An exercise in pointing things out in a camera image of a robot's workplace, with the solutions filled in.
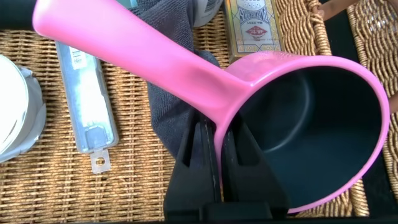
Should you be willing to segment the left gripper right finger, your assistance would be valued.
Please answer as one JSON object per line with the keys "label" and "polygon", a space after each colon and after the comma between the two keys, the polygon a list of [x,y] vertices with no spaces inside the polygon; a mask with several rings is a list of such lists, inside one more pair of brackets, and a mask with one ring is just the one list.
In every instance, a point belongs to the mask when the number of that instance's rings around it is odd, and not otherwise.
{"label": "left gripper right finger", "polygon": [[285,218],[289,198],[240,115],[223,142],[224,206],[233,218]]}

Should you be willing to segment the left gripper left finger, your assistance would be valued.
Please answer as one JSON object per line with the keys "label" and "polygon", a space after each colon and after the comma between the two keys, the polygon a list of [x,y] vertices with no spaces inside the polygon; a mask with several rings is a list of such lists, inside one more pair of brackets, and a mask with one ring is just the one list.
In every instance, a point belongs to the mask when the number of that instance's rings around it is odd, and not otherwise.
{"label": "left gripper left finger", "polygon": [[[196,134],[199,125],[200,133]],[[192,162],[194,140],[201,140],[201,166]],[[210,218],[210,209],[221,202],[213,123],[197,110],[190,113],[164,199],[165,218]]]}

